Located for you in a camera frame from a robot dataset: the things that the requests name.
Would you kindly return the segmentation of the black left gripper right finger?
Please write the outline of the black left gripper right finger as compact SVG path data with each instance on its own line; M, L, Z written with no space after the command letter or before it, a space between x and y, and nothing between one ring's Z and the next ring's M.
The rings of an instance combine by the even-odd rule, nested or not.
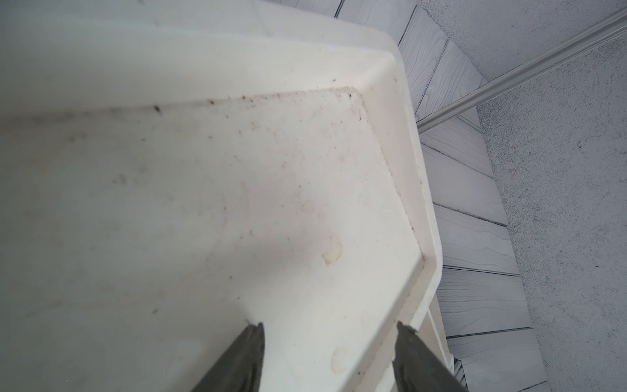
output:
M460 382L438 360L411 326L398 321L392 362L398 391L462 392Z

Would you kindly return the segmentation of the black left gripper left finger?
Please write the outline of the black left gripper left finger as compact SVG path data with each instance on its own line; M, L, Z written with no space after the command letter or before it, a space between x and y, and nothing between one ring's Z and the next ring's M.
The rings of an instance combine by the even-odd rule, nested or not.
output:
M264 357L264 325L249 323L192 391L258 392Z

